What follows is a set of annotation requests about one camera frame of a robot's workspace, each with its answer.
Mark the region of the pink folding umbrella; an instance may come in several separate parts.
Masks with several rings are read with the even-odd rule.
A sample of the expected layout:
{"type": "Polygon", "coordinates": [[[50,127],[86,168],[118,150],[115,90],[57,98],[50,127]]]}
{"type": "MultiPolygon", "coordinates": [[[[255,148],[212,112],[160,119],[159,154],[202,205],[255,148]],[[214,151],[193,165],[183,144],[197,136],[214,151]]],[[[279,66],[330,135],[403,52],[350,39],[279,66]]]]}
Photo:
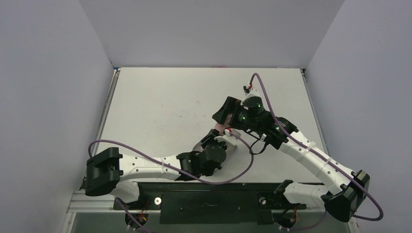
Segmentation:
{"type": "Polygon", "coordinates": [[[214,126],[214,129],[216,129],[219,132],[219,134],[224,134],[225,129],[231,128],[231,126],[230,126],[231,118],[232,118],[232,114],[229,114],[226,117],[224,123],[223,124],[216,123],[215,126],[214,126]]]}

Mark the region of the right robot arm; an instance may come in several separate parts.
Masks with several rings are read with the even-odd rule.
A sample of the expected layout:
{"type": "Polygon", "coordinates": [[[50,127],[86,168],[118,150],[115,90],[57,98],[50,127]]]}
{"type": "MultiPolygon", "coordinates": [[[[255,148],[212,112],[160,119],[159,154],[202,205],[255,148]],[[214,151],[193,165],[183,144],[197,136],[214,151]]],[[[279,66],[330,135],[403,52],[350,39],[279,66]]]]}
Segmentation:
{"type": "Polygon", "coordinates": [[[311,185],[284,181],[280,192],[290,204],[325,208],[335,219],[349,222],[365,200],[364,191],[370,182],[368,173],[355,172],[341,165],[317,148],[287,119],[274,119],[264,109],[260,97],[245,101],[227,97],[212,118],[232,129],[256,132],[266,144],[291,156],[322,182],[321,185],[311,185]]]}

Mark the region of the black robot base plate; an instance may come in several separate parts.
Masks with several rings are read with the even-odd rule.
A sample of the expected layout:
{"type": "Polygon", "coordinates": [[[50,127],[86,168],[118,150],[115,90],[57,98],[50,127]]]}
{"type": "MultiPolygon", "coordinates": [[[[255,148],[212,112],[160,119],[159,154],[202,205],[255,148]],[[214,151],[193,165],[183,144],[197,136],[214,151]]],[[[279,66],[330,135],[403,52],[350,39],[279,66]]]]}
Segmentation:
{"type": "Polygon", "coordinates": [[[110,210],[124,206],[130,213],[159,214],[160,224],[269,224],[273,214],[307,210],[290,204],[279,192],[280,183],[139,183],[142,196],[126,204],[111,199],[110,210]]]}

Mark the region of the grey umbrella sleeve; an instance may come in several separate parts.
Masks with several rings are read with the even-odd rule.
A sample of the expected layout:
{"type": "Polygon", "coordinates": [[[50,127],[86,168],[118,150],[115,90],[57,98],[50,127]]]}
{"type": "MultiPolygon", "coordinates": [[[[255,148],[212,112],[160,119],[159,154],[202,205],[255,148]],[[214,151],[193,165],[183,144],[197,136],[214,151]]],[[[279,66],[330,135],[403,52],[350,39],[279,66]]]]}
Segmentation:
{"type": "MultiPolygon", "coordinates": [[[[236,145],[236,140],[234,139],[234,137],[231,136],[217,136],[216,139],[220,142],[224,142],[226,143],[227,149],[225,150],[226,152],[226,160],[224,162],[226,162],[228,159],[230,159],[233,154],[236,152],[237,150],[237,145],[236,145]]],[[[201,142],[199,141],[193,148],[193,151],[196,151],[198,154],[203,150],[201,147],[201,142]]]]}

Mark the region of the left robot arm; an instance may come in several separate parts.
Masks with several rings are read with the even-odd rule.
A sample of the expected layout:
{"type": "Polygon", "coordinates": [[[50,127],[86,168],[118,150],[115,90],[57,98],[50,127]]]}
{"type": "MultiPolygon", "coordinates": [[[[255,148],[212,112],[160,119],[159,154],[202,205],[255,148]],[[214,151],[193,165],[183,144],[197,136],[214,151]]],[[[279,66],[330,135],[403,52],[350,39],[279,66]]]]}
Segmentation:
{"type": "Polygon", "coordinates": [[[193,181],[212,176],[228,158],[228,149],[236,147],[229,131],[212,129],[201,141],[200,149],[168,157],[127,155],[110,147],[86,162],[85,194],[89,197],[112,195],[125,203],[139,200],[141,190],[134,179],[193,181]]]}

